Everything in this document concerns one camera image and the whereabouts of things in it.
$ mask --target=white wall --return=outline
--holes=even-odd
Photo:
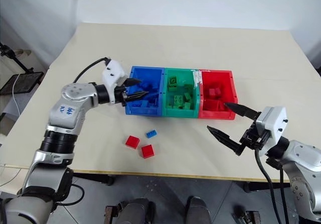
[[[315,66],[321,0],[0,0],[0,14],[50,64],[78,22],[290,30]]]

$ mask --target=cable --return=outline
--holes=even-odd
[[[78,79],[91,67],[95,66],[97,63],[105,61],[106,65],[110,62],[111,59],[107,58],[107,57],[103,57],[98,59],[97,61],[93,62],[92,64],[90,64],[88,67],[86,67],[84,70],[82,70],[81,73],[78,74],[78,76],[76,77],[76,79],[73,81],[73,83],[77,82]]]
[[[280,169],[280,191],[281,191],[281,197],[282,197],[283,211],[284,211],[285,223],[289,224],[289,216],[287,214],[283,182],[284,182],[284,180],[283,180],[283,169]]]
[[[19,106],[18,106],[18,104],[17,104],[17,101],[16,101],[16,99],[15,99],[15,94],[14,94],[14,92],[15,92],[15,84],[16,84],[19,76],[20,76],[20,74],[18,74],[17,78],[15,79],[14,84],[12,85],[12,98],[14,99],[14,102],[15,102],[15,104],[16,104],[16,106],[17,106],[17,109],[18,109],[18,114],[19,114],[19,116],[20,116]]]
[[[84,188],[82,188],[80,185],[76,185],[76,184],[71,184],[71,185],[75,186],[75,187],[77,187],[77,188],[79,188],[81,190],[81,192],[82,192],[81,197],[78,200],[74,201],[74,202],[71,202],[71,203],[57,203],[57,205],[60,205],[60,206],[75,205],[75,204],[79,203],[84,198],[84,195],[85,195]]]
[[[276,208],[273,184],[272,184],[271,178],[269,177],[269,175],[266,173],[266,171],[264,170],[264,168],[262,166],[262,163],[261,163],[261,160],[260,160],[260,156],[259,156],[259,150],[255,150],[255,160],[256,160],[256,163],[257,163],[258,167],[260,168],[262,174],[265,176],[265,178],[267,180],[267,183],[269,185],[269,189],[270,189],[270,193],[271,193],[271,199],[272,199],[272,205],[273,205],[273,209],[274,209],[274,212],[275,212],[275,216],[276,216],[277,222],[279,224],[282,224],[281,220],[280,220],[279,213],[278,213],[277,208]]]
[[[1,214],[1,216],[0,216],[1,222],[0,223],[1,224],[7,224],[7,214],[6,214],[5,205],[11,200],[12,200],[12,198],[7,198],[7,199],[2,200],[2,202],[1,202],[1,205],[0,205],[0,214]]]
[[[0,187],[4,186],[4,185],[7,185],[9,182],[13,181],[17,176],[18,174],[20,173],[21,169],[17,172],[17,174],[10,180],[10,181],[7,181],[6,183],[0,185]]]

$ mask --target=blue bin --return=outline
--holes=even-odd
[[[141,80],[141,83],[128,87],[127,94],[137,91],[149,93],[141,100],[128,102],[125,108],[127,115],[162,116],[162,92],[165,68],[133,66],[130,77]]]

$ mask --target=table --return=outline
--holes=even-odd
[[[257,111],[285,106],[284,136],[321,148],[321,79],[288,31],[82,23],[0,148],[6,167],[28,168],[61,88],[104,56],[127,72],[133,65],[232,70],[239,103]],[[101,83],[103,67],[91,68],[79,82]],[[120,104],[105,104],[87,113],[70,167],[83,173],[264,181],[252,150],[238,157],[206,128],[238,141],[251,123],[240,116],[234,121],[127,116]],[[152,129],[157,136],[147,139]],[[155,157],[143,159],[139,150],[126,147],[129,135],[139,137],[140,146],[152,144]],[[264,167],[279,179],[278,171]]]

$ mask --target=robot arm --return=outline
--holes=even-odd
[[[63,87],[60,100],[50,111],[40,149],[35,152],[18,197],[7,202],[8,223],[46,223],[59,201],[67,198],[73,171],[67,166],[74,157],[74,144],[88,110],[103,103],[126,102],[144,97],[147,92],[126,94],[126,87],[140,80],[126,78],[120,64],[106,61],[103,85],[72,83]]]
[[[259,150],[260,156],[267,155],[266,163],[272,167],[281,164],[290,179],[299,216],[310,220],[307,223],[321,222],[321,150],[282,136],[288,123],[284,107],[266,107],[263,112],[256,112],[236,103],[225,103],[225,106],[254,120],[242,136],[241,145],[218,129],[208,126],[209,131],[237,155],[248,147]]]

